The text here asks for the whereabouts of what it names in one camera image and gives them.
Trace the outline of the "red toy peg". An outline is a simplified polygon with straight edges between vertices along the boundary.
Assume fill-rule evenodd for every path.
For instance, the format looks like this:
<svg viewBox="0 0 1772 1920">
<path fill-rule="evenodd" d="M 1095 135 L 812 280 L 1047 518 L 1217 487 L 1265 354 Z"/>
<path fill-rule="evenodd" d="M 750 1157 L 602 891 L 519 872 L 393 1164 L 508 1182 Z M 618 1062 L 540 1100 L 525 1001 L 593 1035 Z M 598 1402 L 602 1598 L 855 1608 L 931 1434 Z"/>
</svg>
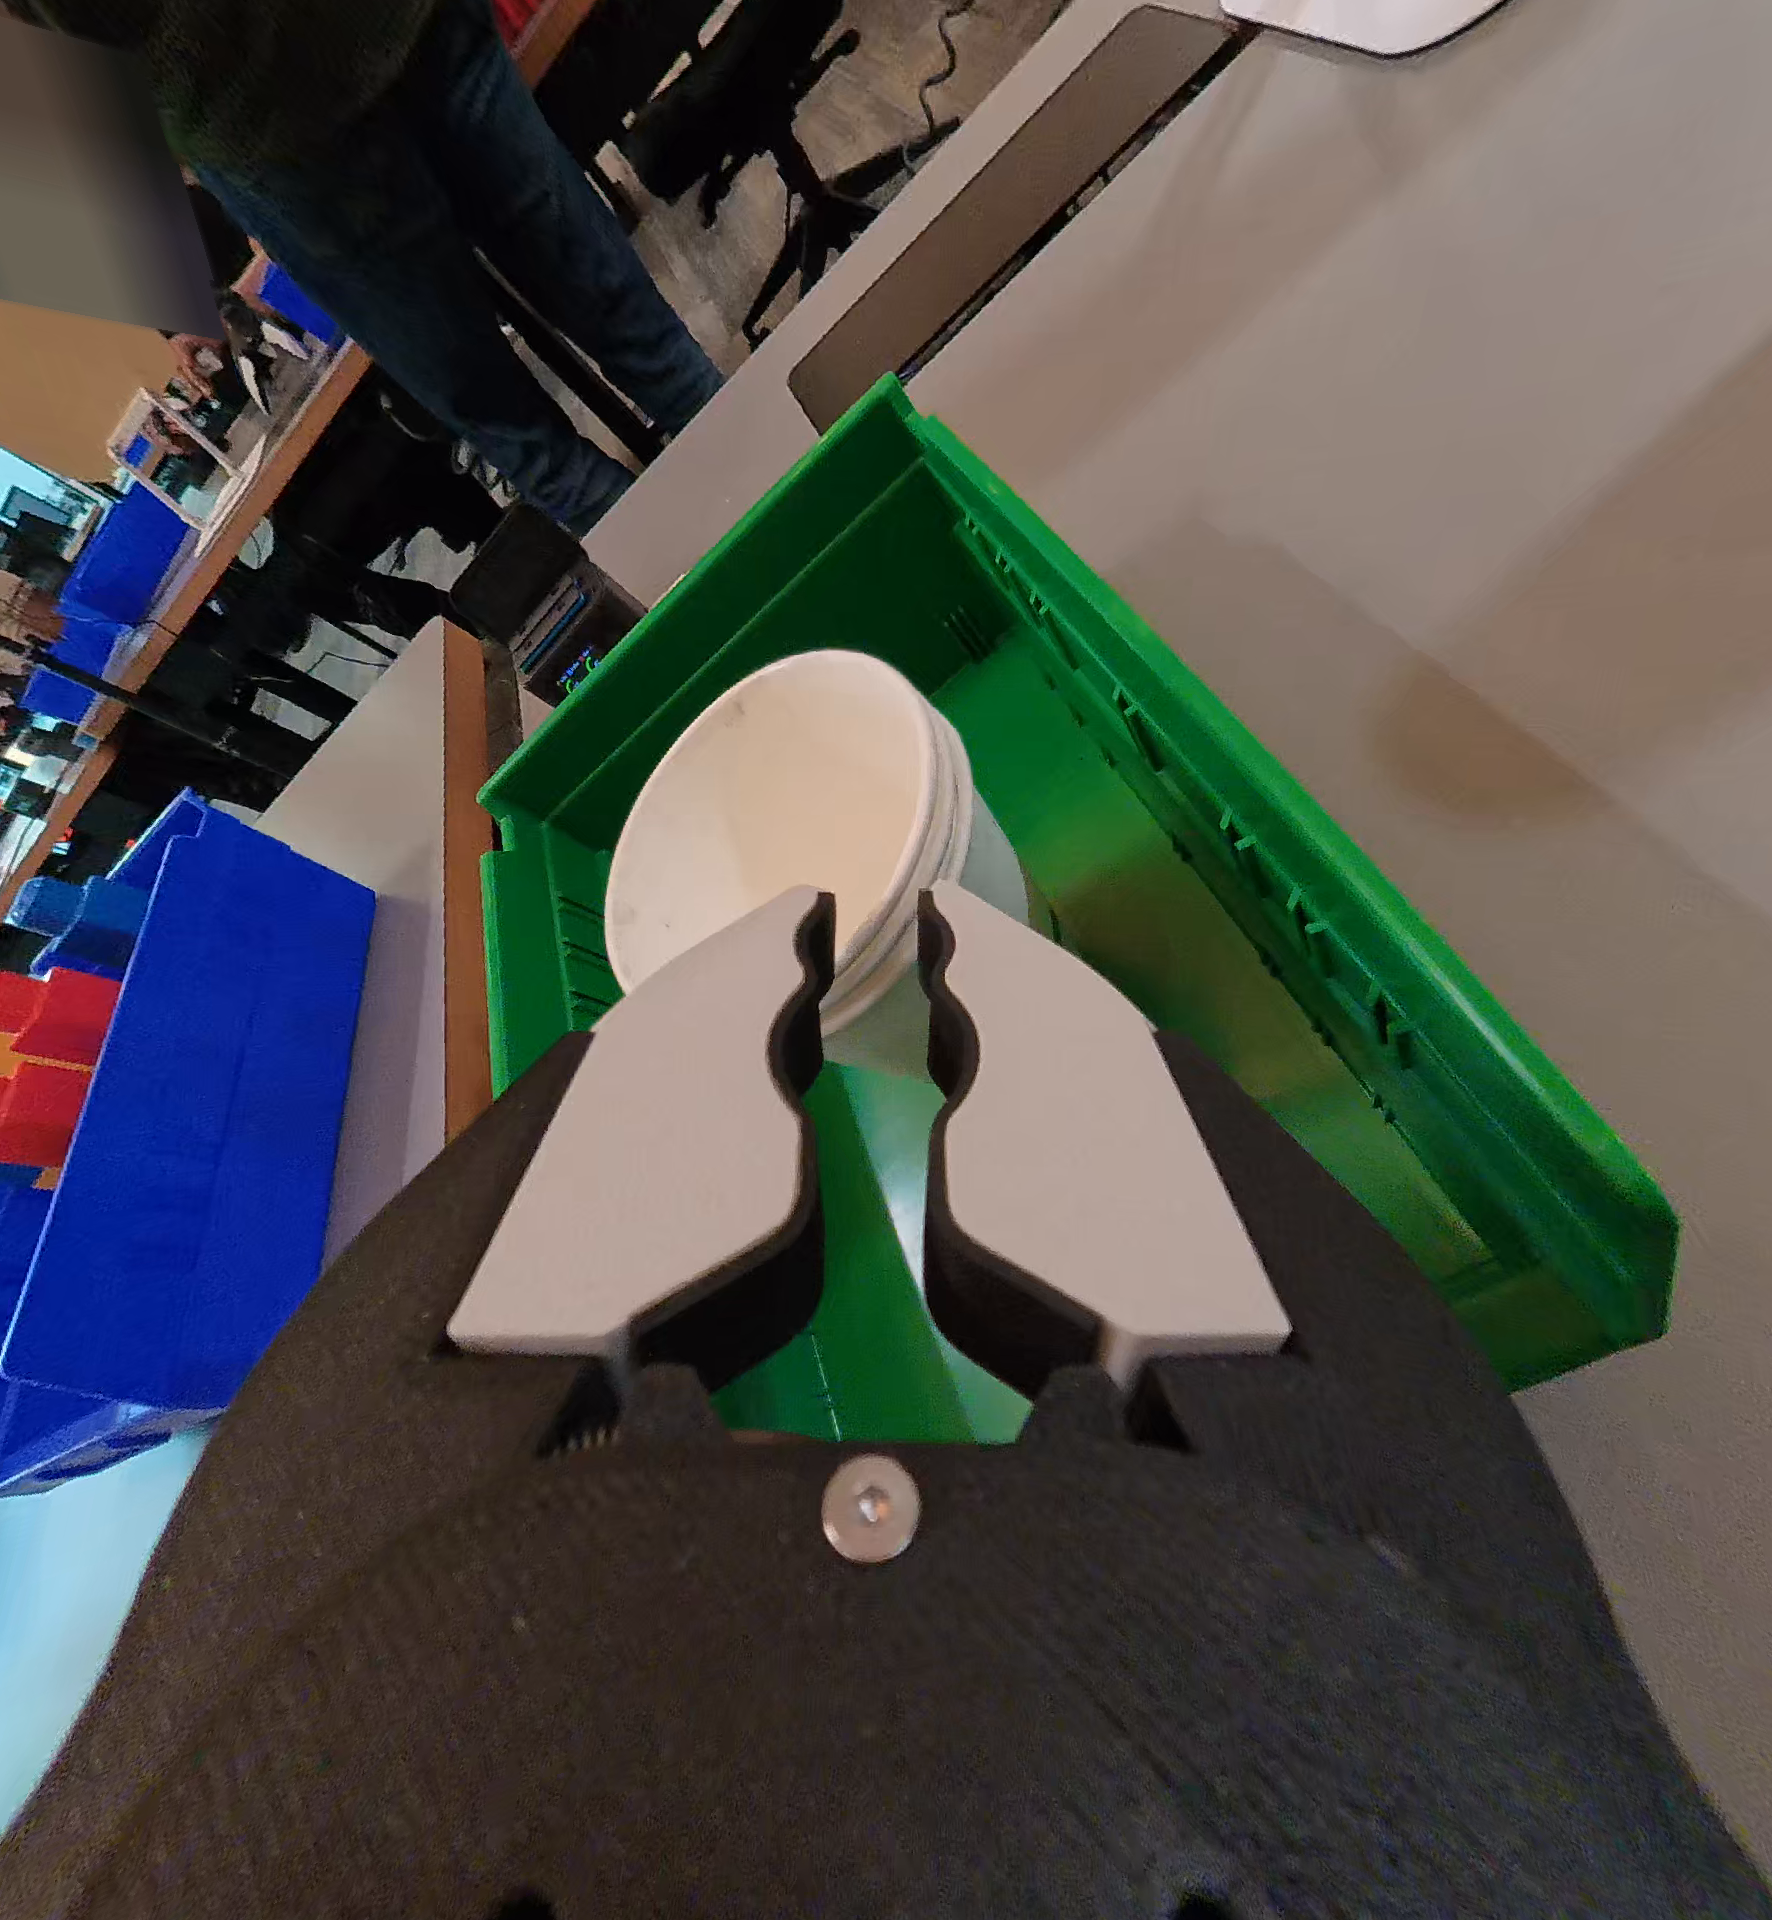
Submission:
<svg viewBox="0 0 1772 1920">
<path fill-rule="evenodd" d="M 122 981 L 54 967 L 47 976 L 0 970 L 0 1039 L 17 1062 L 92 1069 Z"/>
<path fill-rule="evenodd" d="M 0 1166 L 63 1166 L 83 1115 L 92 1075 L 74 1066 L 23 1063 L 0 1075 Z"/>
</svg>

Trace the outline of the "white board stand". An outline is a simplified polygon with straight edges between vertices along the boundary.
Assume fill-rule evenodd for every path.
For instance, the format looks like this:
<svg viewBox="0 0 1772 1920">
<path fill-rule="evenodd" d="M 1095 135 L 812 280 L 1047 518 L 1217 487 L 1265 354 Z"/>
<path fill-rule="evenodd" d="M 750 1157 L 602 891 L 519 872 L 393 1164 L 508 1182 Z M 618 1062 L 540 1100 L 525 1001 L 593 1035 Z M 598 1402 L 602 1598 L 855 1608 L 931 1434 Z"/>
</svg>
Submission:
<svg viewBox="0 0 1772 1920">
<path fill-rule="evenodd" d="M 1400 62 L 1448 46 L 1508 2 L 1217 2 L 1245 30 Z"/>
</svg>

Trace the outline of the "black charging hub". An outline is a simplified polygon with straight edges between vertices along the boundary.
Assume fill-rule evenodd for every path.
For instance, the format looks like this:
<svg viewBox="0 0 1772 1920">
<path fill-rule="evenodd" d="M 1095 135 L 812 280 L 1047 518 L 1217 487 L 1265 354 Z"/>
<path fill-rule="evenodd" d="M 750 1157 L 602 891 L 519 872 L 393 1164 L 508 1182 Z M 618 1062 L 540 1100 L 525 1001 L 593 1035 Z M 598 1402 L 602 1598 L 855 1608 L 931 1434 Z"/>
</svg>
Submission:
<svg viewBox="0 0 1772 1920">
<path fill-rule="evenodd" d="M 452 621 L 501 648 L 520 689 L 559 709 L 643 618 L 581 541 L 511 506 L 447 593 Z"/>
</svg>

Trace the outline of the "large blue plastic bin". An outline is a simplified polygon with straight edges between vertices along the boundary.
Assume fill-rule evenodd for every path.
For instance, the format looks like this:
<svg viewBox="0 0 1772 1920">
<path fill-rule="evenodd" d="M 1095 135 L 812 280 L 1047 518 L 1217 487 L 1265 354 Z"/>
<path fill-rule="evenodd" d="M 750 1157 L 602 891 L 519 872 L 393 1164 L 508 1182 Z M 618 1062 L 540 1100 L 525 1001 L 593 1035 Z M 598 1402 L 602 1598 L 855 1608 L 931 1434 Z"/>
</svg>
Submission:
<svg viewBox="0 0 1772 1920">
<path fill-rule="evenodd" d="M 182 794 L 53 1189 L 0 1166 L 0 1499 L 218 1418 L 323 1272 L 375 898 Z"/>
</svg>

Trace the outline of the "green plastic bin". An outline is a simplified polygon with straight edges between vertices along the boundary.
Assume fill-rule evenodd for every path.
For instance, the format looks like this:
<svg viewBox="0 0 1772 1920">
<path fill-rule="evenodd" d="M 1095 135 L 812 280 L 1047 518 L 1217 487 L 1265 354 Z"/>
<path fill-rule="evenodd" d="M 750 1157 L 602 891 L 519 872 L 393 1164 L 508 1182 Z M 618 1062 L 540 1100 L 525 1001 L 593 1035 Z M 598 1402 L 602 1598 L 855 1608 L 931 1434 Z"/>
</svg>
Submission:
<svg viewBox="0 0 1772 1920">
<path fill-rule="evenodd" d="M 1257 737 L 884 376 L 490 775 L 504 1093 L 616 1001 L 610 860 L 729 686 L 843 646 L 964 737 L 1045 928 L 1400 1244 L 1508 1391 L 1665 1334 L 1659 1184 Z"/>
</svg>

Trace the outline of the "blue toy peg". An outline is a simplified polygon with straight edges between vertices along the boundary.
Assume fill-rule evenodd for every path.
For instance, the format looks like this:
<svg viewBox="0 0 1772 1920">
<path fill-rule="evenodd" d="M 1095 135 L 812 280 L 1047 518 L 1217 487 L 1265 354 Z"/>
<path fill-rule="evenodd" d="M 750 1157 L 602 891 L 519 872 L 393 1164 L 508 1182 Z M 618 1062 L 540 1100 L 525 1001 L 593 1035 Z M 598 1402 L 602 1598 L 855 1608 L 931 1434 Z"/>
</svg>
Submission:
<svg viewBox="0 0 1772 1920">
<path fill-rule="evenodd" d="M 13 900 L 3 921 L 41 941 L 27 966 L 30 978 L 74 971 L 122 981 L 149 907 L 145 891 L 113 877 L 83 883 L 34 877 Z"/>
</svg>

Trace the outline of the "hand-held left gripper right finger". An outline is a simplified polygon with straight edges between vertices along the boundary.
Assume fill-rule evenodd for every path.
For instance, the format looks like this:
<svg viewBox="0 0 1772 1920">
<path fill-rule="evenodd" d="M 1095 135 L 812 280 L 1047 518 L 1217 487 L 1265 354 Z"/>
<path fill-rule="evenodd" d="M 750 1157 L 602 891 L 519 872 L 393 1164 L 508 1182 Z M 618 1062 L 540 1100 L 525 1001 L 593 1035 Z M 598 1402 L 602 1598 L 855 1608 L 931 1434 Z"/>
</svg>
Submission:
<svg viewBox="0 0 1772 1920">
<path fill-rule="evenodd" d="M 1095 1368 L 1278 1357 L 1290 1320 L 1162 1038 L 1120 990 L 964 889 L 918 905 L 925 1294 L 947 1343 L 1034 1401 Z"/>
</svg>

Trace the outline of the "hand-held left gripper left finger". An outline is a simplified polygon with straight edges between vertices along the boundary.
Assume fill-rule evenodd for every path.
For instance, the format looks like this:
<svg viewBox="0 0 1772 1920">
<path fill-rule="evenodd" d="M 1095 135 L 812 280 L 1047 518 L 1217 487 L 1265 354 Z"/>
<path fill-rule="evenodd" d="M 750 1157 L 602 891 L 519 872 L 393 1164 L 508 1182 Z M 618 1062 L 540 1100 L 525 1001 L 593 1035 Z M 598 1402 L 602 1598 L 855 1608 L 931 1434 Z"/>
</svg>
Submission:
<svg viewBox="0 0 1772 1920">
<path fill-rule="evenodd" d="M 669 960 L 585 1033 L 445 1334 L 719 1391 L 812 1322 L 835 898 L 790 889 Z"/>
</svg>

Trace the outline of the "black office chair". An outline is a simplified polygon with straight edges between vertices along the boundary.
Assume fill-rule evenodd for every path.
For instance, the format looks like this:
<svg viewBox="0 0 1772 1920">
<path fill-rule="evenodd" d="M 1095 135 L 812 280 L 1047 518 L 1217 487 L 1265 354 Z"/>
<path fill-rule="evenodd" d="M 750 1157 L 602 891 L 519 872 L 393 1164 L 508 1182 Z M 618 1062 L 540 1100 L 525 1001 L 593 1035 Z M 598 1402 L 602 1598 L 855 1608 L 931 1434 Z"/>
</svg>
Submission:
<svg viewBox="0 0 1772 1920">
<path fill-rule="evenodd" d="M 809 292 L 873 223 L 873 199 L 906 173 L 891 147 L 833 175 L 809 158 L 799 114 L 836 62 L 860 48 L 841 24 L 838 2 L 741 2 L 689 64 L 669 78 L 618 138 L 633 175 L 659 202 L 698 194 L 707 226 L 739 173 L 757 158 L 773 161 L 784 201 L 784 233 L 739 332 L 750 347 L 770 334 L 770 311 L 795 280 Z"/>
</svg>

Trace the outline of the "row of small blue bins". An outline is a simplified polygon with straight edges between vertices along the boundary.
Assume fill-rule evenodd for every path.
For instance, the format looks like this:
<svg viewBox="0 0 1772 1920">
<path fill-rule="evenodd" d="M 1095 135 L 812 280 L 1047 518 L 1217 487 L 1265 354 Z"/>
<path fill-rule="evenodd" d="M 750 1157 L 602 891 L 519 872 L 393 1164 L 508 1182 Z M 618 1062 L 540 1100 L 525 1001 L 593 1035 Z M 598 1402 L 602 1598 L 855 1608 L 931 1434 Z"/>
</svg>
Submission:
<svg viewBox="0 0 1772 1920">
<path fill-rule="evenodd" d="M 207 511 L 155 491 L 155 447 L 127 463 L 163 416 L 163 384 L 178 370 L 165 343 L 122 323 L 0 302 L 0 447 L 80 485 L 122 476 L 142 503 L 102 520 L 58 596 L 66 615 L 133 635 L 120 689 L 145 685 L 372 370 L 279 266 L 256 257 L 245 285 L 275 319 L 308 326 L 308 352 L 279 377 L 275 410 L 252 406 L 230 442 L 183 424 L 220 476 Z"/>
</svg>

